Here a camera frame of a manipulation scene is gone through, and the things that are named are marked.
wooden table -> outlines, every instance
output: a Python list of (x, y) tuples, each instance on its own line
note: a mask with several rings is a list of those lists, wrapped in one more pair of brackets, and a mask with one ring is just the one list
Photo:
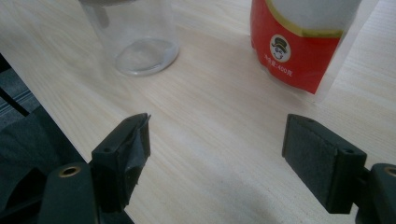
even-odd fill
[(136, 223), (354, 223), (329, 215), (281, 157), (286, 116), (315, 119), (396, 163), (396, 2), (381, 0), (320, 104), (282, 91), (250, 46), (249, 0), (174, 0), (181, 48), (127, 77), (76, 0), (2, 0), (0, 51), (89, 161), (123, 119), (148, 112), (152, 155), (126, 208)]

